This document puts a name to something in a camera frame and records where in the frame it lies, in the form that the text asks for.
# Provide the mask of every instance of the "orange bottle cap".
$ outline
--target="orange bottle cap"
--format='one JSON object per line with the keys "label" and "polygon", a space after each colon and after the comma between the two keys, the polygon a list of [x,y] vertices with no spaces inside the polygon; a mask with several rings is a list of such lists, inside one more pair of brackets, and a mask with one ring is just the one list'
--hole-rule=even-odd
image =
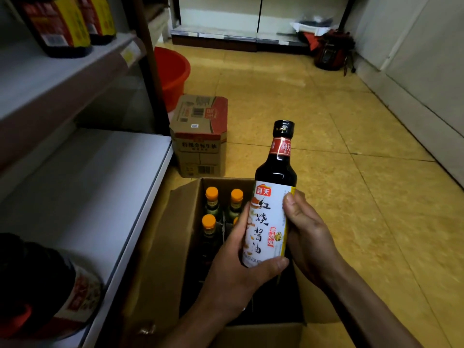
{"label": "orange bottle cap", "polygon": [[211,214],[206,214],[203,216],[201,219],[201,223],[203,224],[203,227],[206,228],[207,230],[210,230],[216,226],[216,217]]}
{"label": "orange bottle cap", "polygon": [[240,189],[234,189],[231,193],[232,203],[240,203],[243,200],[243,192]]}
{"label": "orange bottle cap", "polygon": [[206,189],[206,198],[208,201],[216,201],[218,199],[218,189],[216,187],[208,187]]}

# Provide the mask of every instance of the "large soy sauce bottle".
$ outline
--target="large soy sauce bottle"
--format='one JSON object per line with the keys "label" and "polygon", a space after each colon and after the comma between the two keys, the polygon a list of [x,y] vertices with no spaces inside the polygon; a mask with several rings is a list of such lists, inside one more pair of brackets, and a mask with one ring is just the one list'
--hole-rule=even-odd
{"label": "large soy sauce bottle", "polygon": [[288,230],[283,197],[289,192],[295,193],[297,185],[297,174],[290,166],[294,128],[291,121],[274,122],[269,156],[256,170],[242,256],[246,267],[285,253]]}

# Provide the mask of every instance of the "cardboard box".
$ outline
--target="cardboard box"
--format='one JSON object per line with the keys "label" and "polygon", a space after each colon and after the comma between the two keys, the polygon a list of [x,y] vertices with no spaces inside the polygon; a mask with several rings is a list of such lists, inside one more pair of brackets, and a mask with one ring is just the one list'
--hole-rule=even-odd
{"label": "cardboard box", "polygon": [[[145,328],[154,333],[134,335],[131,339],[133,347],[156,345],[189,309],[200,290],[192,281],[192,255],[201,237],[206,188],[211,186],[219,189],[219,202],[228,205],[234,188],[244,191],[244,202],[250,200],[254,180],[201,178],[171,191],[143,270],[138,302],[131,317],[132,332]],[[307,303],[309,298],[302,296],[300,299],[299,288],[306,290],[308,283],[317,289],[294,265],[289,266],[282,274],[278,293],[269,293],[267,297],[264,294],[261,298],[261,303],[269,303],[269,308],[264,307],[257,316],[239,316],[226,326],[211,346],[296,348],[305,324],[304,317],[309,317],[311,322],[339,321],[336,314],[331,316],[334,310],[325,296],[317,297],[315,305],[309,302],[302,308],[302,302]],[[263,294],[261,289],[257,292],[259,295]],[[315,307],[322,316],[314,311]],[[323,317],[322,321],[318,321],[318,317]]]}
{"label": "cardboard box", "polygon": [[225,174],[226,98],[182,95],[169,128],[182,177]]}

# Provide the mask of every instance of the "bottle on shelf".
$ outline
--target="bottle on shelf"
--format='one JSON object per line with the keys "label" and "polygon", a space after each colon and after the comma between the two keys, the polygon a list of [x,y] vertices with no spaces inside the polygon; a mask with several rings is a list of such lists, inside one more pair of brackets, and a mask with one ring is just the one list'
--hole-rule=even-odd
{"label": "bottle on shelf", "polygon": [[205,214],[213,215],[216,221],[223,224],[224,213],[219,205],[219,191],[216,187],[208,187],[206,189],[206,205]]}
{"label": "bottle on shelf", "polygon": [[92,45],[107,45],[116,36],[113,16],[107,0],[79,0]]}
{"label": "bottle on shelf", "polygon": [[234,189],[231,192],[231,203],[225,213],[225,221],[233,223],[234,219],[242,212],[243,192],[240,189]]}
{"label": "bottle on shelf", "polygon": [[204,281],[211,267],[212,260],[222,245],[222,232],[216,226],[216,218],[206,214],[201,219],[203,234],[200,242],[199,280]]}
{"label": "bottle on shelf", "polygon": [[58,251],[0,233],[0,338],[61,339],[90,321],[102,284]]}
{"label": "bottle on shelf", "polygon": [[11,0],[32,35],[52,58],[81,58],[92,51],[77,0]]}
{"label": "bottle on shelf", "polygon": [[297,185],[297,174],[290,166],[294,128],[291,121],[274,122],[268,158],[256,170],[242,255],[246,267],[284,255],[288,223],[282,202],[285,194],[295,193]]}

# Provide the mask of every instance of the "right hand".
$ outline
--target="right hand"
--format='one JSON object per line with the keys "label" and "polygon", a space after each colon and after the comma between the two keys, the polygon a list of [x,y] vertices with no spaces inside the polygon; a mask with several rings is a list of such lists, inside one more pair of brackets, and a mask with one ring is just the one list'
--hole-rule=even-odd
{"label": "right hand", "polygon": [[332,235],[316,210],[299,190],[285,195],[283,210],[291,222],[287,246],[301,272],[323,289],[330,278],[346,263],[338,252]]}

